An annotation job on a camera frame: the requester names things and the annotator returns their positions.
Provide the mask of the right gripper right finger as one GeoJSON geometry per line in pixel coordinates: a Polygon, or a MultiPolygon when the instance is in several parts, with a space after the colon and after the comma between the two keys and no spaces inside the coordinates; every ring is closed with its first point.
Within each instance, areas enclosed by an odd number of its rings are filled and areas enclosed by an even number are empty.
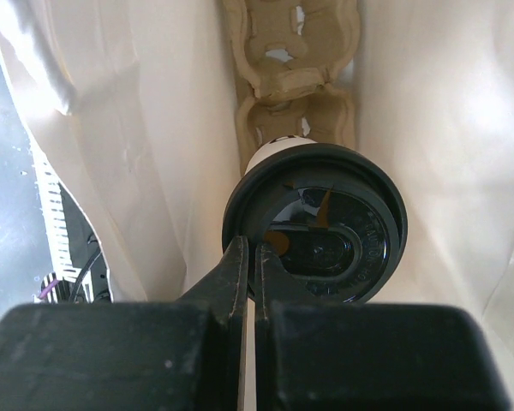
{"type": "Polygon", "coordinates": [[[276,352],[273,335],[274,301],[309,302],[313,296],[288,273],[273,247],[261,243],[255,249],[255,367],[257,409],[273,410],[276,402],[276,352]]]}

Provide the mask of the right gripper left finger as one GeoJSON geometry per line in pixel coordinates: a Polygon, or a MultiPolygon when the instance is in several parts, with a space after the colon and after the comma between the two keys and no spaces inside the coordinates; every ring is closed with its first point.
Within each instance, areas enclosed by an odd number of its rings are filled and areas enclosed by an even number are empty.
{"type": "Polygon", "coordinates": [[[236,236],[218,264],[179,298],[207,312],[199,354],[198,410],[243,409],[248,269],[248,239],[236,236]]]}

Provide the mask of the black cup lid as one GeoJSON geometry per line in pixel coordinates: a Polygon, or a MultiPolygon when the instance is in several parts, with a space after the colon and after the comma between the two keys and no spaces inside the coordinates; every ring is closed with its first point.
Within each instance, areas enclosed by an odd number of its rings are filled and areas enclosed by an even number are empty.
{"type": "Polygon", "coordinates": [[[269,243],[311,295],[363,303],[397,269],[408,226],[403,197],[377,164],[346,147],[310,143],[249,167],[227,202],[221,240],[269,243]]]}

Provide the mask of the brown paper takeout bag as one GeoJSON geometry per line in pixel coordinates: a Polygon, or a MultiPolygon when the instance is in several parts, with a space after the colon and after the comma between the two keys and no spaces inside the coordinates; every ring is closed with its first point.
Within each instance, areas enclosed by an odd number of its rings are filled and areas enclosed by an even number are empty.
{"type": "MultiPolygon", "coordinates": [[[[219,259],[242,171],[225,1],[0,1],[21,122],[88,217],[117,301],[171,301],[219,259]]],[[[514,385],[514,1],[355,1],[334,85],[409,234],[380,302],[446,303],[514,385]]]]}

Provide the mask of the single brown cardboard cup carrier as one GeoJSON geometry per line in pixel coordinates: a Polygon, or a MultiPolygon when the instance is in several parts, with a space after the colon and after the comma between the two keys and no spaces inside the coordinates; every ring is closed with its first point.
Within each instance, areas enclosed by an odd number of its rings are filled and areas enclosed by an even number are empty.
{"type": "Polygon", "coordinates": [[[354,100],[334,85],[361,34],[355,1],[225,1],[240,168],[286,136],[356,146],[354,100]]]}

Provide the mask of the white paper cup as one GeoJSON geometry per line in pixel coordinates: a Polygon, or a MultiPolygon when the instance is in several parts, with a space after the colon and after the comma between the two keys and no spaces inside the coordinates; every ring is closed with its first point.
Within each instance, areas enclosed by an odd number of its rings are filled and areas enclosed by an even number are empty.
{"type": "Polygon", "coordinates": [[[250,158],[243,176],[257,173],[266,173],[273,169],[275,163],[286,154],[290,154],[294,147],[315,145],[316,141],[299,135],[285,135],[271,140],[261,146],[250,158]]]}

